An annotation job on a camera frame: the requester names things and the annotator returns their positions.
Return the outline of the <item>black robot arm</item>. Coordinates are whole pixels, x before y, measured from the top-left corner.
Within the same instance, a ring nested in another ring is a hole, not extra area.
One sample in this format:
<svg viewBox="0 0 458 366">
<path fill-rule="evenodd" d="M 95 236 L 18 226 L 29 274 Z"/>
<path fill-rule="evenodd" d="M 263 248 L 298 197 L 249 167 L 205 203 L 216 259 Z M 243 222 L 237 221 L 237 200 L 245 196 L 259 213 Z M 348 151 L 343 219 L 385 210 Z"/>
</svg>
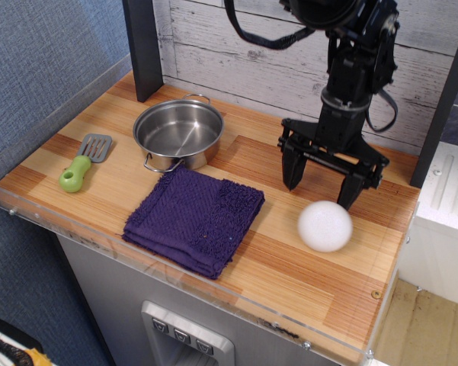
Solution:
<svg viewBox="0 0 458 366">
<path fill-rule="evenodd" d="M 293 190 L 309 160 L 344 175 L 337 202 L 349 209 L 364 189 L 378 188 L 389 160 L 362 136 L 370 103 L 396 70 L 394 45 L 399 29 L 394 1 L 284 1 L 283 6 L 311 31 L 328 38 L 328 81 L 322 89 L 318 122 L 282 121 L 278 146 L 283 183 Z"/>
</svg>

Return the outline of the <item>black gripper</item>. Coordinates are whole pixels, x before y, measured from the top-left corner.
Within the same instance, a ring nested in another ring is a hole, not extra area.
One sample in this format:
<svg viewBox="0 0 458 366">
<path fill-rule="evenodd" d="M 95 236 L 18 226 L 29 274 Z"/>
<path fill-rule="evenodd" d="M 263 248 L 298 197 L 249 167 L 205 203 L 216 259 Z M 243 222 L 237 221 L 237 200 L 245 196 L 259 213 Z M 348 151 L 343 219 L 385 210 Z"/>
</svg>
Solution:
<svg viewBox="0 0 458 366">
<path fill-rule="evenodd" d="M 290 191 L 300 183 L 308 159 L 346 175 L 337 199 L 345 210 L 351 208 L 364 188 L 380 186 L 389 160 L 362 137 L 371 100 L 365 97 L 343 102 L 323 97 L 318 122 L 282 120 L 278 146 L 283 153 L 283 183 Z"/>
</svg>

